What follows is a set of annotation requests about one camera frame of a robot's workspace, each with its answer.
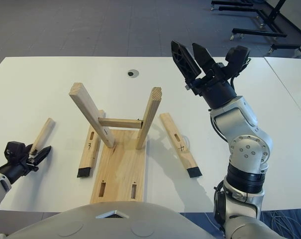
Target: wooden stick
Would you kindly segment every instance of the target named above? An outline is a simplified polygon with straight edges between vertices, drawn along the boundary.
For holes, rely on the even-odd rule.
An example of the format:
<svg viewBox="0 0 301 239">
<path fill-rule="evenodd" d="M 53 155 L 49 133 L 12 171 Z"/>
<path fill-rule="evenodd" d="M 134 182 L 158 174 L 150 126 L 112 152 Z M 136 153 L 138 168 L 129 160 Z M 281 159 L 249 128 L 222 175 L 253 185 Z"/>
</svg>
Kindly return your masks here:
<svg viewBox="0 0 301 239">
<path fill-rule="evenodd" d="M 44 126 L 42 127 L 40 134 L 37 136 L 36 140 L 34 141 L 29 154 L 36 155 L 36 153 L 43 148 L 45 141 L 47 140 L 48 136 L 52 132 L 54 124 L 55 122 L 51 118 L 47 119 Z"/>
<path fill-rule="evenodd" d="M 161 102 L 161 96 L 161 88 L 154 87 L 150 93 L 150 97 L 144 114 L 144 123 L 142 124 L 142 128 L 138 132 L 136 149 L 141 149 L 141 147 L 143 146 L 147 133 L 150 129 L 152 120 L 154 119 L 159 104 Z"/>
<path fill-rule="evenodd" d="M 89 121 L 96 133 L 99 134 L 105 145 L 109 148 L 112 148 L 114 145 L 114 136 L 108 127 L 103 127 L 100 124 L 98 118 L 101 118 L 102 116 L 100 115 L 99 110 L 97 109 L 84 85 L 82 83 L 74 83 L 69 95 L 78 108 L 80 108 L 81 112 Z"/>
<path fill-rule="evenodd" d="M 99 112 L 104 116 L 105 113 L 103 110 L 100 110 Z M 93 168 L 96 163 L 99 148 L 100 137 L 90 125 L 77 174 L 78 178 L 90 176 L 91 168 Z"/>
<path fill-rule="evenodd" d="M 102 126 L 120 127 L 120 128 L 141 128 L 143 121 L 134 119 L 109 119 L 99 118 Z"/>
<path fill-rule="evenodd" d="M 191 178 L 202 176 L 195 159 L 188 150 L 185 141 L 183 140 L 177 126 L 169 113 L 160 114 L 160 119 L 168 133 L 168 136 L 177 151 L 183 166 L 188 171 Z"/>
</svg>

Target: wooden leg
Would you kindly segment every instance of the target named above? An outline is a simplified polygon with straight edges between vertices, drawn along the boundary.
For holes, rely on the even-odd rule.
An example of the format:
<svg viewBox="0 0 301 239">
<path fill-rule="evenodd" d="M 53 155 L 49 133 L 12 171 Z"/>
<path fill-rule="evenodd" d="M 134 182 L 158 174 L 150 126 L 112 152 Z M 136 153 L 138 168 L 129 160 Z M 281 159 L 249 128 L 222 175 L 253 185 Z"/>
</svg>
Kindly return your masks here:
<svg viewBox="0 0 301 239">
<path fill-rule="evenodd" d="M 100 110 L 100 114 L 104 116 L 104 111 Z M 94 128 L 90 125 L 87 133 L 83 154 L 79 166 L 77 177 L 89 177 L 91 168 L 95 166 L 98 151 L 100 148 L 100 136 L 96 133 Z"/>
<path fill-rule="evenodd" d="M 103 127 L 100 124 L 99 118 L 102 118 L 102 115 L 99 113 L 99 110 L 84 85 L 82 83 L 74 83 L 69 95 L 94 128 L 96 133 L 98 133 L 105 145 L 112 148 L 114 145 L 114 136 L 108 127 Z"/>
<path fill-rule="evenodd" d="M 175 125 L 173 119 L 169 113 L 160 114 L 160 119 L 168 133 L 168 136 L 171 140 L 173 147 L 175 148 L 178 157 L 180 158 L 183 166 L 188 171 L 191 178 L 202 176 L 198 165 L 193 158 L 192 154 L 188 150 L 184 139 L 177 126 Z"/>
<path fill-rule="evenodd" d="M 138 132 L 136 149 L 141 149 L 161 102 L 161 88 L 154 87 L 150 93 L 141 129 Z"/>
</svg>

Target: wooden dowel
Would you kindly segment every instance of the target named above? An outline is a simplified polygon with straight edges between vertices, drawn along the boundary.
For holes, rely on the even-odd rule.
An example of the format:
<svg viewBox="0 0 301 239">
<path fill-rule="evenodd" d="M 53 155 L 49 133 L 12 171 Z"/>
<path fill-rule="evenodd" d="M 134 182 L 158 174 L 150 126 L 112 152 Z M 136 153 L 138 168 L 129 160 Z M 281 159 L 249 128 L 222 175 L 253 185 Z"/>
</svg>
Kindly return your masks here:
<svg viewBox="0 0 301 239">
<path fill-rule="evenodd" d="M 34 141 L 29 154 L 35 155 L 38 151 L 40 151 L 43 148 L 45 141 L 47 140 L 48 136 L 52 132 L 54 124 L 55 122 L 51 118 L 47 119 L 44 126 L 42 127 L 40 134 L 37 136 L 36 140 Z"/>
<path fill-rule="evenodd" d="M 134 119 L 109 119 L 99 118 L 102 126 L 120 127 L 120 128 L 141 128 L 143 121 Z"/>
</svg>

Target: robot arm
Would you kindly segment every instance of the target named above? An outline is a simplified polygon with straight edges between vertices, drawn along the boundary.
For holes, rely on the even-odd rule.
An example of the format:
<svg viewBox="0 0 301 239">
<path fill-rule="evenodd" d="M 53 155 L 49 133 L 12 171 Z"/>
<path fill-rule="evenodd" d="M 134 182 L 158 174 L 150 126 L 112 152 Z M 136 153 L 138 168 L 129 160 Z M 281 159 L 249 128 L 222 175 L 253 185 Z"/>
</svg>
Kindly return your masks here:
<svg viewBox="0 0 301 239">
<path fill-rule="evenodd" d="M 25 146 L 20 142 L 9 142 L 6 145 L 4 155 L 7 163 L 0 167 L 0 203 L 11 185 L 21 176 L 30 171 L 37 171 L 37 165 L 42 162 L 51 150 L 51 146 L 42 149 L 34 158 L 29 158 L 31 145 Z"/>
<path fill-rule="evenodd" d="M 223 224 L 233 215 L 259 219 L 264 196 L 262 186 L 268 169 L 267 160 L 272 140 L 258 128 L 256 117 L 242 96 L 235 97 L 223 107 L 211 110 L 210 115 L 227 139 L 230 150 L 228 174 L 223 181 L 225 193 L 217 192 L 220 197 L 218 200 L 225 200 L 226 205 L 240 205 L 234 211 L 225 210 L 218 222 Z"/>
<path fill-rule="evenodd" d="M 258 128 L 251 107 L 236 95 L 233 85 L 233 79 L 250 61 L 249 49 L 231 48 L 225 58 L 228 65 L 224 66 L 194 43 L 195 60 L 205 72 L 203 78 L 196 79 L 201 70 L 186 47 L 175 41 L 171 47 L 174 62 L 185 77 L 186 89 L 203 96 L 211 108 L 213 128 L 229 144 L 228 173 L 215 188 L 214 218 L 228 239 L 282 238 L 259 221 L 272 140 Z"/>
</svg>

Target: white table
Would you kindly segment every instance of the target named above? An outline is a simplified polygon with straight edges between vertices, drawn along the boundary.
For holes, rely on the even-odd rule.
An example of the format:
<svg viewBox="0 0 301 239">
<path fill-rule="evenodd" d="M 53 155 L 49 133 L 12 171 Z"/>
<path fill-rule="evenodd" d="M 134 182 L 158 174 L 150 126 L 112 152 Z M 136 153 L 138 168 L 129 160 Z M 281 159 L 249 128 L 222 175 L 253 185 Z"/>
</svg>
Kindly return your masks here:
<svg viewBox="0 0 301 239">
<path fill-rule="evenodd" d="M 265 57 L 301 109 L 301 59 Z"/>
<path fill-rule="evenodd" d="M 139 77 L 127 77 L 129 69 L 137 69 Z M 74 82 L 84 83 L 108 117 L 127 119 L 142 117 L 150 90 L 162 87 L 148 134 L 145 201 L 177 212 L 213 211 L 213 187 L 227 172 L 228 146 L 213 131 L 204 99 L 185 90 L 181 73 L 164 57 L 5 58 L 0 64 L 0 166 L 8 141 L 33 143 L 48 117 L 56 126 L 47 142 L 53 146 L 49 157 L 38 172 L 13 185 L 2 210 L 61 212 L 89 203 L 96 170 L 91 178 L 76 177 L 89 124 L 68 96 Z M 274 141 L 263 210 L 301 208 L 301 111 L 264 58 L 253 58 L 235 86 Z M 203 177 L 189 178 L 159 120 L 164 112 L 188 138 Z"/>
</svg>

